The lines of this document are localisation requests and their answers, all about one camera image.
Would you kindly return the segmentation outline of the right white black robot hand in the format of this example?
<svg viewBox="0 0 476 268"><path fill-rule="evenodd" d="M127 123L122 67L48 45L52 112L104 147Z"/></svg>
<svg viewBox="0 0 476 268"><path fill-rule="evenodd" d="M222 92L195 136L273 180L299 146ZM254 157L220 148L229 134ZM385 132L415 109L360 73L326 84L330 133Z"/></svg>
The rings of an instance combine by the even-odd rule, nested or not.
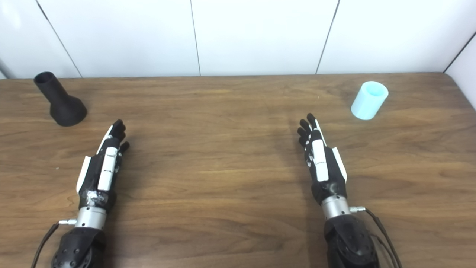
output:
<svg viewBox="0 0 476 268"><path fill-rule="evenodd" d="M311 175L311 191L320 205L332 196L347 198L347 172L338 149L327 146L319 122L309 113L299 122L299 144Z"/></svg>

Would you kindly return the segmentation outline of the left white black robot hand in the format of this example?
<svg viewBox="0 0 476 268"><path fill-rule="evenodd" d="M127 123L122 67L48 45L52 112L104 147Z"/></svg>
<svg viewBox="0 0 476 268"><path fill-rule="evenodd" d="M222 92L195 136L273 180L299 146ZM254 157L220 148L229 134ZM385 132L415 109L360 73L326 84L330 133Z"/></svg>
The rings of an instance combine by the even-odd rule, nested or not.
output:
<svg viewBox="0 0 476 268"><path fill-rule="evenodd" d="M123 155L130 147L125 137L126 126L119 119L109 127L97 153L85 156L76 185L79 209L95 207L109 213L116 204L115 183Z"/></svg>

